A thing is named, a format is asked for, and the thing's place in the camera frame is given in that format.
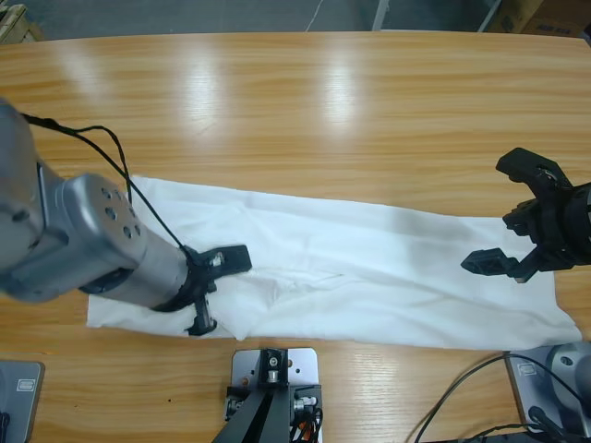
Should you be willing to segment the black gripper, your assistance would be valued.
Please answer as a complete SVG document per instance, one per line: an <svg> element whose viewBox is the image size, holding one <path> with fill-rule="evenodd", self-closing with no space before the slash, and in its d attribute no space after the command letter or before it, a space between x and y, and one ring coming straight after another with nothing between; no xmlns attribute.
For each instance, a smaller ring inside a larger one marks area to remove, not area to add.
<svg viewBox="0 0 591 443"><path fill-rule="evenodd" d="M519 203L502 220L509 230L529 237L534 249L521 261L500 248L473 251L462 261L463 269L526 282L537 272L590 264L590 184L550 190Z"/></svg>
<svg viewBox="0 0 591 443"><path fill-rule="evenodd" d="M203 336L217 328L211 316L206 294L213 285L212 265L209 261L187 265L187 278L177 293L168 301L152 308L155 312L172 313L189 305L195 307L193 324L186 329L189 336Z"/></svg>

